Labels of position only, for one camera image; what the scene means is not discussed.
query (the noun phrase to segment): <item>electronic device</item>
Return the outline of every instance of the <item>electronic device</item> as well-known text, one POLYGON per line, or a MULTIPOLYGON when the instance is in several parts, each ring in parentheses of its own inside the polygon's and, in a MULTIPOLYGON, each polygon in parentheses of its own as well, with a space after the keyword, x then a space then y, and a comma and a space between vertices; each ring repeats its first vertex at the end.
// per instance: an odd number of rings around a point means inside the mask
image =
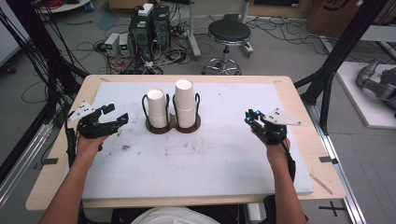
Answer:
POLYGON ((169 6, 157 6, 154 8, 153 20, 155 27, 155 40, 161 49, 171 46, 169 6))
POLYGON ((145 5, 143 5, 143 9, 140 9, 139 11, 137 11, 137 15, 149 16, 149 14, 153 8, 154 8, 154 5, 152 5, 150 3, 145 3, 145 5))
POLYGON ((120 53, 120 34, 111 34, 105 42, 107 55, 109 57, 117 57, 120 53))
POLYGON ((396 68, 385 70, 379 83, 370 79, 380 63, 381 60, 376 58, 363 67, 358 74, 356 84, 375 93, 376 97, 384 101, 389 108, 396 109, 396 68))
POLYGON ((131 57, 132 44, 128 34, 120 34, 120 55, 123 58, 131 57))
POLYGON ((152 62, 152 50, 155 50, 156 47, 153 42, 154 24, 152 22, 152 16, 133 15, 131 24, 129 25, 129 33, 136 59, 152 62))

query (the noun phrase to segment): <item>gray floor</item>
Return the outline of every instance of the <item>gray floor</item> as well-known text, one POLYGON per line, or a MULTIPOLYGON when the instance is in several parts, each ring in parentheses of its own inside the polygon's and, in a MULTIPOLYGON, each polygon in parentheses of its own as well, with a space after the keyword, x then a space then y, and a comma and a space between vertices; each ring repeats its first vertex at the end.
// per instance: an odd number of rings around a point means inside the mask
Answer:
MULTIPOLYGON (((70 49, 76 49, 77 45, 83 42, 94 43, 102 40, 105 38, 105 32, 106 35, 112 32, 124 32, 127 29, 126 25, 108 28, 115 24, 128 24, 129 22, 128 14, 113 13, 106 7, 100 7, 93 13, 77 9, 60 13, 57 18, 66 22, 92 21, 83 25, 60 23, 59 28, 70 49)), ((208 17, 202 17, 197 19, 195 24, 198 27, 210 20, 208 17)), ((302 36, 308 35, 304 21, 298 22, 302 26, 290 24, 290 32, 300 32, 302 36)), ((205 29, 207 25, 208 23, 198 33, 207 32, 205 29)), ((262 27, 267 29, 268 33, 259 28, 252 28, 250 44, 255 52, 249 58, 246 58, 239 49, 231 51, 230 57, 241 65, 244 76, 288 76, 293 81, 297 81, 314 73, 326 60, 326 55, 318 54, 313 45, 293 45, 273 37, 273 35, 282 37, 279 28, 269 30, 272 29, 269 25, 262 27)), ((296 38, 296 35, 288 34, 287 37, 296 38)), ((196 38, 203 54, 202 57, 189 64, 169 65, 163 69, 165 74, 200 75, 203 65, 208 60, 220 56, 223 46, 215 44, 206 35, 198 35, 196 38)), ((59 39, 56 37, 54 39, 58 47, 64 49, 59 44, 59 39)), ((324 53, 323 46, 316 39, 308 38, 307 41, 313 43, 317 51, 324 53)), ((359 58, 361 62, 362 60, 370 61, 376 55, 381 55, 384 62, 389 60, 388 55, 372 45, 373 43, 361 42, 351 55, 359 58)), ((89 44, 80 45, 80 48, 88 47, 89 44)), ((104 73, 100 68, 105 66, 105 62, 99 54, 78 50, 73 52, 90 73, 104 73)), ((17 73, 7 74, 2 69, 0 74, 0 97, 3 102, 0 162, 3 162, 9 151, 17 144, 43 106, 43 103, 29 104, 21 99, 23 92, 39 81, 28 59, 22 52, 19 52, 11 59, 11 62, 17 67, 17 73)), ((23 95, 23 99, 31 102, 44 100, 43 85, 39 83, 33 86, 23 95)), ((337 78, 334 79, 332 88, 329 132, 367 223, 393 223, 396 219, 396 193, 394 191, 396 177, 393 172, 396 170, 394 163, 396 161, 394 151, 396 132, 366 128, 337 78)), ((56 133, 56 130, 52 132, 49 142, 43 146, 34 163, 39 162, 41 154, 56 133)), ((39 170, 33 168, 34 163, 0 210, 0 223, 37 223, 39 220, 41 212, 27 211, 24 207, 39 175, 39 170)), ((336 207, 344 207, 342 201, 333 201, 333 204, 336 207)), ((310 223, 350 223, 345 211, 339 210, 335 214, 332 210, 319 209, 320 206, 331 206, 329 201, 303 202, 303 206, 305 213, 310 217, 310 223)), ((105 221, 108 220, 109 214, 108 210, 100 210, 90 211, 89 216, 105 221)))

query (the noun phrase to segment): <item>hand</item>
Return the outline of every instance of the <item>hand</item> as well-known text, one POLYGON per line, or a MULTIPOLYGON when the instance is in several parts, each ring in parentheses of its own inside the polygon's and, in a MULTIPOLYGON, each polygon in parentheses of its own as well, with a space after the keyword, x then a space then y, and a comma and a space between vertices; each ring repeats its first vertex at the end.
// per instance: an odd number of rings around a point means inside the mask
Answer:
MULTIPOLYGON (((265 147, 267 148, 267 159, 270 162, 271 167, 288 167, 288 158, 286 157, 286 152, 283 146, 279 143, 277 145, 267 145, 265 142, 265 147)), ((283 140, 285 146, 290 149, 290 141, 288 138, 283 140)))
POLYGON ((88 139, 80 134, 78 136, 77 155, 73 166, 81 166, 87 170, 90 169, 99 146, 102 145, 107 138, 108 135, 95 139, 88 139))

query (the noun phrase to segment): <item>wooden table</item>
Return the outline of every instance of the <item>wooden table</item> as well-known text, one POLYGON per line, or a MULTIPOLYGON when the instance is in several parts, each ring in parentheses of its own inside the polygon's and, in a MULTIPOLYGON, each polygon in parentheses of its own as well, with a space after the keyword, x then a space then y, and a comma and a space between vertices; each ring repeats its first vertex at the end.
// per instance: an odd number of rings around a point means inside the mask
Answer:
MULTIPOLYGON (((193 82, 213 83, 267 83, 274 84, 278 97, 284 110, 298 118, 302 126, 296 128, 290 126, 295 141, 303 156, 305 166, 311 176, 315 192, 309 195, 299 196, 301 200, 315 199, 341 199, 346 196, 344 187, 335 172, 331 162, 321 162, 319 157, 326 157, 328 153, 323 147, 315 127, 309 118, 300 96, 295 90, 293 83, 288 77, 267 76, 102 76, 92 75, 85 79, 80 92, 72 106, 72 110, 86 100, 92 104, 97 90, 102 82, 175 82, 181 77, 186 77, 193 82)), ((66 147, 67 141, 64 129, 56 139, 49 153, 49 158, 59 158, 54 165, 45 165, 38 177, 35 186, 26 202, 29 210, 44 210, 60 187, 64 179, 64 168, 67 165, 66 147)), ((142 207, 164 205, 199 205, 199 204, 224 204, 224 203, 260 203, 261 197, 257 196, 230 196, 230 197, 200 197, 200 198, 173 198, 173 199, 117 199, 117 200, 84 200, 86 208, 99 207, 142 207)))

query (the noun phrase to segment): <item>stacked cups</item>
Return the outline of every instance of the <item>stacked cups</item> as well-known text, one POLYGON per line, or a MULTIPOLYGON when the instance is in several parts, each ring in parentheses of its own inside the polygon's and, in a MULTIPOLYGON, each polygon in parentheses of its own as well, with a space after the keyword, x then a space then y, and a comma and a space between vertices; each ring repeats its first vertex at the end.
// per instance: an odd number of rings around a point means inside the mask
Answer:
POLYGON ((196 103, 192 82, 181 78, 176 82, 174 96, 177 124, 180 128, 190 128, 196 119, 196 103))
POLYGON ((148 91, 148 119, 154 128, 163 128, 169 122, 169 111, 166 116, 166 98, 161 89, 148 91))

